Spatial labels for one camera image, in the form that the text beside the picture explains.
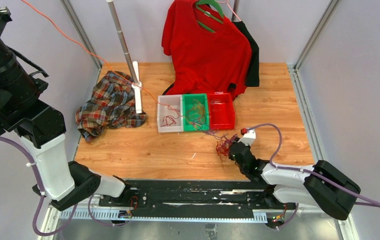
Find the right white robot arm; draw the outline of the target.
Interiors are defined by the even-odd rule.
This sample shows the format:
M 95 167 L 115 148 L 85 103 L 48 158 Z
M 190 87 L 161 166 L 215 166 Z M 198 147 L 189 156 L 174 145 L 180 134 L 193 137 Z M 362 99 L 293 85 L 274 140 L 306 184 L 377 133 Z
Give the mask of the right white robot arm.
M 256 158 L 250 147 L 240 142 L 230 147 L 229 159 L 251 182 L 266 190 L 263 200 L 272 209 L 282 203 L 301 203 L 346 220 L 361 192 L 359 185 L 324 160 L 301 167 L 271 164 Z

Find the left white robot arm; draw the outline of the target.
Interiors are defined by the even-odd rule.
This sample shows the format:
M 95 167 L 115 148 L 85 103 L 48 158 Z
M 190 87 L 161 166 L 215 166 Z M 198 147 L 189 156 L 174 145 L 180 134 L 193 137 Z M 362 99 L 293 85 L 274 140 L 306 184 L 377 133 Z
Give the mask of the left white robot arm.
M 105 176 L 76 162 L 66 154 L 66 125 L 63 114 L 40 100 L 48 83 L 37 74 L 48 74 L 38 65 L 27 73 L 21 62 L 28 59 L 1 39 L 11 21 L 10 10 L 0 7 L 0 141 L 15 132 L 19 149 L 29 159 L 37 184 L 33 191 L 49 197 L 63 211 L 94 195 L 110 196 L 120 207 L 131 200 L 130 186 L 117 176 Z

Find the red plastic bin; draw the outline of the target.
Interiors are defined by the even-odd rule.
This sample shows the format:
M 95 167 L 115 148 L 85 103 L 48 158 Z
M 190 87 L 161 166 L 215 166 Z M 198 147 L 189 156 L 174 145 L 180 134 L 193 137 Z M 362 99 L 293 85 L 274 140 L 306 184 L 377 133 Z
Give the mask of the red plastic bin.
M 210 128 L 232 130 L 235 128 L 235 111 L 230 93 L 215 92 L 207 95 Z

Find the green plastic bin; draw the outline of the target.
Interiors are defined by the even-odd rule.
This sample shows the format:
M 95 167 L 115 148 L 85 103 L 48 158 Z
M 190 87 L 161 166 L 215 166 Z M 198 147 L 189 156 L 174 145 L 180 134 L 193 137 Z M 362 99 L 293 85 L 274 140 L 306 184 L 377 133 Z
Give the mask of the green plastic bin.
M 183 94 L 182 97 L 184 131 L 208 131 L 210 128 L 210 117 L 207 94 Z

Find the black t-shirt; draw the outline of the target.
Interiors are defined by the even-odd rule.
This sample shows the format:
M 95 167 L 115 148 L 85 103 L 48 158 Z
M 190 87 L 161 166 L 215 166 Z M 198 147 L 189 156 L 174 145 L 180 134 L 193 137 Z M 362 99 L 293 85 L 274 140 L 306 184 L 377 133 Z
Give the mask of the black t-shirt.
M 259 46 L 243 21 L 236 21 L 233 24 L 246 37 L 251 47 L 251 58 L 247 69 L 245 85 L 250 88 L 259 87 Z

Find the white plastic bin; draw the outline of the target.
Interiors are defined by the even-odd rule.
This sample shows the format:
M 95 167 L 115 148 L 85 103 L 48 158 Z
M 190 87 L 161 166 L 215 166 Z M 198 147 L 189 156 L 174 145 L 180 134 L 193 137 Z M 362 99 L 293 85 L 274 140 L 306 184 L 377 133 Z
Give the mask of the white plastic bin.
M 177 95 L 159 95 L 157 103 L 158 133 L 183 132 L 183 98 Z

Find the red t-shirt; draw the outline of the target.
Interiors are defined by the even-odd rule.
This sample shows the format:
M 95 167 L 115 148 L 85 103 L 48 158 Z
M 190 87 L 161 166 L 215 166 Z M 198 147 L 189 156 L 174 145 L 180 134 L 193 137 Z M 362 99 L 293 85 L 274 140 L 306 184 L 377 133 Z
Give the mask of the red t-shirt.
M 228 18 L 217 22 L 194 0 L 171 3 L 161 46 L 170 56 L 175 82 L 165 95 L 245 93 L 252 50 L 248 39 Z

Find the metal rack pole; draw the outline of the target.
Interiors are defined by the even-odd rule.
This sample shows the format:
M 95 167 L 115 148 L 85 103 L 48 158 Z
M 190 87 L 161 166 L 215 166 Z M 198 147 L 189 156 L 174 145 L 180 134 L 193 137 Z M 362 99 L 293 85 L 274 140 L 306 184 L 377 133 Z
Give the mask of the metal rack pole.
M 140 83 L 140 81 L 138 79 L 138 76 L 136 74 L 136 71 L 134 69 L 133 61 L 132 61 L 132 58 L 131 58 L 130 53 L 129 53 L 129 49 L 128 49 L 128 46 L 127 46 L 127 43 L 126 43 L 126 40 L 125 40 L 125 36 L 124 36 L 123 30 L 121 28 L 119 16 L 117 14 L 114 1 L 113 0 L 106 0 L 106 2 L 108 4 L 108 7 L 109 7 L 109 10 L 110 10 L 112 19 L 113 19 L 113 22 L 114 22 L 114 25 L 115 25 L 115 29 L 116 29 L 116 32 L 117 32 L 117 35 L 118 35 L 118 38 L 119 38 L 119 41 L 120 41 L 120 44 L 121 44 L 121 47 L 122 47 L 122 51 L 123 51 L 126 63 L 128 65 L 130 74 L 131 74 L 131 77 L 134 80 L 134 84 L 136 84 L 138 87 L 140 87 L 141 83 Z

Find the plaid flannel shirt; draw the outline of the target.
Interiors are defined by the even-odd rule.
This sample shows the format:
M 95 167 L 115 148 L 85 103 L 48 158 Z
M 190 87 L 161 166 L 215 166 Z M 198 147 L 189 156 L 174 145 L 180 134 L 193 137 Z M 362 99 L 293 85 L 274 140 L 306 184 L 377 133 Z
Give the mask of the plaid flannel shirt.
M 141 127 L 146 113 L 137 113 L 133 78 L 120 71 L 108 71 L 93 87 L 90 100 L 76 111 L 77 129 L 90 143 L 104 130 Z

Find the green clothes hanger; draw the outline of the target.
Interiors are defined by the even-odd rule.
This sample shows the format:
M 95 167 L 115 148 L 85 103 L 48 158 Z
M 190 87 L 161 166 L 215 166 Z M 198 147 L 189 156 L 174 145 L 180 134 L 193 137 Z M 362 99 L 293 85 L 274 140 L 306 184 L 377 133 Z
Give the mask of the green clothes hanger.
M 193 4 L 196 25 L 211 34 L 218 33 L 224 25 L 225 14 L 216 0 L 196 0 Z

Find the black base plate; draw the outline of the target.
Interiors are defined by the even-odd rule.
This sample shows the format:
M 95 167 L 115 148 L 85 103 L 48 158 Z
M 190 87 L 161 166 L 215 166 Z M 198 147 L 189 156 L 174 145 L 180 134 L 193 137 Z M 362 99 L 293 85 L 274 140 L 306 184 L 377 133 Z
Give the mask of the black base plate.
M 132 210 L 134 217 L 155 219 L 250 219 L 254 212 L 281 214 L 295 208 L 279 203 L 271 188 L 247 180 L 148 180 L 129 179 L 128 199 L 117 203 L 102 195 L 99 205 Z

